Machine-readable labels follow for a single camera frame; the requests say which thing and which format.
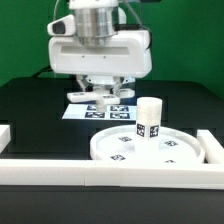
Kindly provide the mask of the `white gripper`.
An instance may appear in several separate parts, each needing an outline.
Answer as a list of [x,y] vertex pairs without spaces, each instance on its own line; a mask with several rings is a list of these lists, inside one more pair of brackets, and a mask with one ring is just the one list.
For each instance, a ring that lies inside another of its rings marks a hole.
[[125,76],[145,77],[152,69],[150,36],[145,30],[119,31],[104,46],[86,47],[77,37],[53,37],[49,42],[50,65],[54,72],[75,74],[83,92],[88,83],[83,75],[114,77],[117,94]]

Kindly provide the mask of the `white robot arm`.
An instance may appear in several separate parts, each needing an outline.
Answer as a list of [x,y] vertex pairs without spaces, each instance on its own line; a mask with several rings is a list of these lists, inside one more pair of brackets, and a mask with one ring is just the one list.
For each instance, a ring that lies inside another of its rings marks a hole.
[[83,89],[116,95],[128,78],[145,77],[152,70],[152,33],[141,20],[127,22],[120,5],[129,9],[131,1],[69,0],[71,13],[47,25],[52,70],[76,76]]

